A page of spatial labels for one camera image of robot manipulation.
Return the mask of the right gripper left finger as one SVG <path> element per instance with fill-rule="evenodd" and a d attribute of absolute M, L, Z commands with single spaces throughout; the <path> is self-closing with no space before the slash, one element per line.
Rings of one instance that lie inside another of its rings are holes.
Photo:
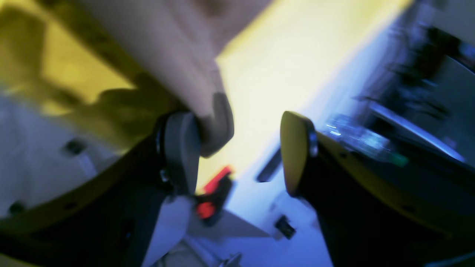
<path fill-rule="evenodd" d="M 191 112 L 153 132 L 96 178 L 1 220 L 1 254 L 43 267 L 149 267 L 183 237 L 200 160 Z"/>

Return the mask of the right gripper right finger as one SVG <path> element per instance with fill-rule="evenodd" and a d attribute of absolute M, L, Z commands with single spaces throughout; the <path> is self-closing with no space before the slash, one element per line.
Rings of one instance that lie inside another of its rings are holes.
<path fill-rule="evenodd" d="M 335 267 L 473 267 L 474 169 L 407 139 L 375 159 L 281 118 L 289 196 L 309 203 Z"/>

